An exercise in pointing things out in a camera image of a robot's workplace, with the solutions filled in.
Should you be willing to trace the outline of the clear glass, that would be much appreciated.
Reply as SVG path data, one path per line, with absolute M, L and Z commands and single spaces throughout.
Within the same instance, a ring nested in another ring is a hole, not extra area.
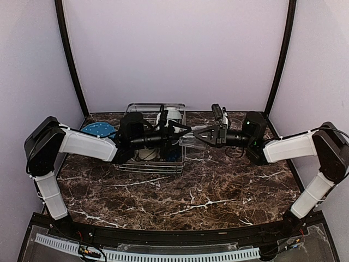
M 179 144 L 183 147 L 194 148 L 197 150 L 205 150 L 207 148 L 207 144 L 205 144 L 200 139 L 197 139 L 193 132 L 183 135 L 179 138 Z

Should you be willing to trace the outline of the dark blue mug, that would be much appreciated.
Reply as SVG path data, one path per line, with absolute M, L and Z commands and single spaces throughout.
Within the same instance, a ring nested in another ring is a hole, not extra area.
M 175 148 L 167 154 L 166 161 L 176 162 L 181 158 L 181 156 L 182 156 L 182 150 L 180 148 Z

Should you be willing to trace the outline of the wire metal dish rack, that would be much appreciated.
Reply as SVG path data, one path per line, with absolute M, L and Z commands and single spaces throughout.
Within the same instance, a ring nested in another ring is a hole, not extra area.
M 123 146 L 119 151 L 117 158 L 118 163 L 116 167 L 119 171 L 133 172 L 133 173 L 149 173 L 149 174 L 180 174 L 182 173 L 186 151 L 184 147 L 179 144 L 180 136 L 173 136 L 177 139 L 177 144 L 156 148 L 158 155 L 152 161 L 137 161 L 136 153 L 141 149 L 152 148 L 132 148 L 130 140 L 140 136 L 146 132 L 159 130 L 161 132 L 169 133 L 169 128 L 159 128 L 158 114 L 160 106 L 176 107 L 182 115 L 180 124 L 186 125 L 185 105 L 182 103 L 131 103 L 128 105 L 123 117 L 120 120 L 118 132 L 115 135 L 117 144 Z M 167 162 L 167 154 L 175 149 L 182 150 L 181 158 L 176 162 Z

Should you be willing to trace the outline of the blue dotted plate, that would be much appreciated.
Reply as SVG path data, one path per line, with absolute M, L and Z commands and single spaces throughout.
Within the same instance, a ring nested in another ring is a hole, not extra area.
M 90 135 L 100 136 L 101 138 L 113 138 L 116 134 L 115 127 L 105 122 L 89 124 L 82 128 L 81 131 Z

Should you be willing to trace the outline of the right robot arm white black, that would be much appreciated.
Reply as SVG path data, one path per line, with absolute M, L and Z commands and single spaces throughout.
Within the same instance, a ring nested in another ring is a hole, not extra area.
M 249 111 L 241 130 L 229 128 L 227 114 L 213 110 L 218 125 L 194 131 L 194 137 L 211 147 L 240 147 L 256 165 L 306 156 L 317 157 L 320 168 L 304 192 L 292 204 L 278 225 L 278 232 L 291 236 L 299 228 L 299 220 L 320 203 L 340 182 L 348 177 L 348 135 L 331 122 L 295 135 L 265 140 L 267 122 L 263 115 Z

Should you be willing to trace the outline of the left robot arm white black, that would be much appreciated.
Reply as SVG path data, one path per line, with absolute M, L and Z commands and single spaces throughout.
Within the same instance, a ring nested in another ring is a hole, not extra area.
M 67 218 L 69 212 L 55 176 L 58 154 L 78 154 L 124 164 L 136 150 L 158 148 L 165 158 L 173 143 L 191 132 L 189 126 L 169 119 L 167 115 L 168 110 L 162 111 L 158 123 L 153 126 L 140 112 L 130 112 L 121 119 L 117 131 L 103 136 L 72 129 L 50 116 L 32 132 L 24 145 L 26 173 L 34 180 L 49 214 L 56 220 L 58 232 L 65 238 L 72 238 L 77 233 L 76 224 Z

